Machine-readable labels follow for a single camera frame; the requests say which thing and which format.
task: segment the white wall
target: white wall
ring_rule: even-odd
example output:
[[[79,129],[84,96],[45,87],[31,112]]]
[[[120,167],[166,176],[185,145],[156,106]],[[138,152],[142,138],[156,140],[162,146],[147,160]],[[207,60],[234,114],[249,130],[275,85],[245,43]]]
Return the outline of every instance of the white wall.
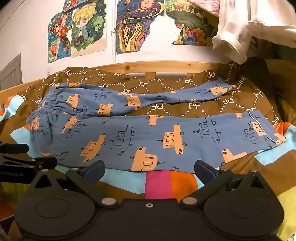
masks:
[[[40,79],[69,66],[93,67],[112,64],[112,9],[114,1],[107,0],[107,50],[75,58],[67,57],[48,64],[47,33],[51,18],[59,13],[64,0],[12,0],[1,12],[0,70],[21,53],[22,79]],[[150,34],[141,50],[116,55],[116,62],[148,60],[186,60],[227,63],[228,58],[201,46],[171,45],[180,29],[168,16],[158,16],[151,24]]]

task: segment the silver screw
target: silver screw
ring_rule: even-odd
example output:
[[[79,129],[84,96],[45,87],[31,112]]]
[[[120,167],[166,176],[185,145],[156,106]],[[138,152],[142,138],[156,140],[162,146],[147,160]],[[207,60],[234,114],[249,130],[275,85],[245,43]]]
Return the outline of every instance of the silver screw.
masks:
[[[116,203],[116,200],[112,197],[106,197],[102,199],[102,204],[105,204],[105,205],[114,205],[115,203]]]
[[[197,203],[197,200],[194,197],[186,197],[183,199],[183,203],[188,204],[188,205],[193,205],[193,204]]]
[[[153,207],[153,203],[146,203],[146,207]]]

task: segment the paper poster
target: paper poster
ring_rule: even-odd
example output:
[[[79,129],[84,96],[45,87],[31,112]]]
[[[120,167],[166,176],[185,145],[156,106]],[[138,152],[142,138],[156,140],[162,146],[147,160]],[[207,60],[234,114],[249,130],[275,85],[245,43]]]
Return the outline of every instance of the paper poster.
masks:
[[[71,57],[107,49],[106,7],[99,0],[73,11]]]
[[[219,18],[192,5],[188,0],[166,0],[165,10],[180,29],[174,45],[199,45],[213,47]]]
[[[116,52],[139,51],[150,24],[164,13],[164,0],[121,0],[117,6]]]
[[[55,15],[48,25],[48,63],[71,56],[70,41],[66,35],[71,29],[72,13]]]
[[[63,7],[63,11],[66,12],[70,10],[71,8],[74,8],[78,6],[79,4],[82,4],[88,0],[65,0],[65,4]]]

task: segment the white cloth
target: white cloth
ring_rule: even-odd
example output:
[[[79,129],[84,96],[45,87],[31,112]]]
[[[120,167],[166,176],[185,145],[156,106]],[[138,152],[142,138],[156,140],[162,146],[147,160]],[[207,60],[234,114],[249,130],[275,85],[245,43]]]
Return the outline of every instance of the white cloth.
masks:
[[[295,9],[287,0],[220,0],[213,48],[242,64],[251,36],[296,48]]]
[[[220,0],[189,0],[189,2],[219,17]]]

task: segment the door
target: door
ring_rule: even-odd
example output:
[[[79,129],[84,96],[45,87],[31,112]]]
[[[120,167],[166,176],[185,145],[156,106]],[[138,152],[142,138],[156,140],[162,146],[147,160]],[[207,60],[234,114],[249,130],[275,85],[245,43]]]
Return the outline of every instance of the door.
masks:
[[[0,72],[0,91],[20,84],[22,84],[22,70],[19,54]]]

